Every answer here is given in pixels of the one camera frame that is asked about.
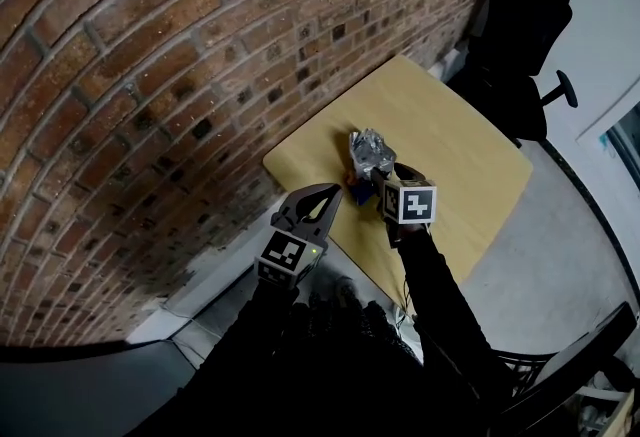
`wooden table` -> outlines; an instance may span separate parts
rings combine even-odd
[[[633,416],[634,391],[631,390],[623,400],[618,403],[616,410],[611,414],[609,421],[605,425],[598,437],[625,437],[629,435],[631,428],[631,417]]]
[[[384,136],[398,161],[435,181],[434,241],[456,281],[464,280],[516,205],[531,164],[462,98],[398,56],[280,143],[264,166],[288,191],[315,183],[344,185],[351,165],[347,136],[367,127]],[[389,248],[376,203],[357,207],[346,192],[330,237],[402,306],[404,268]]]

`chair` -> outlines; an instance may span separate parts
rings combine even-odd
[[[562,71],[558,87],[542,99],[531,76],[572,15],[569,0],[489,0],[482,37],[471,38],[465,66],[449,87],[512,140],[544,140],[544,106],[562,95],[574,108],[578,100]]]
[[[622,346],[636,328],[627,302],[593,331],[561,352],[523,355],[497,352],[517,378],[514,395],[491,425],[492,437],[522,435],[573,396]]]

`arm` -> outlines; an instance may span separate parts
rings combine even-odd
[[[145,419],[128,437],[164,435],[169,428],[190,418],[206,419],[212,404],[223,409],[225,401],[237,403],[239,396],[259,381],[287,321],[298,289],[279,289],[260,281],[253,298],[245,304],[189,383],[178,394]]]
[[[500,405],[511,397],[511,370],[495,355],[469,304],[460,292],[429,233],[421,227],[406,234],[398,252],[417,313],[416,331],[454,363],[483,404]]]

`aluminum foil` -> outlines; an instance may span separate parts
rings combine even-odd
[[[349,134],[349,153],[358,179],[369,181],[374,167],[389,177],[396,161],[393,149],[384,143],[380,133],[371,128]]]

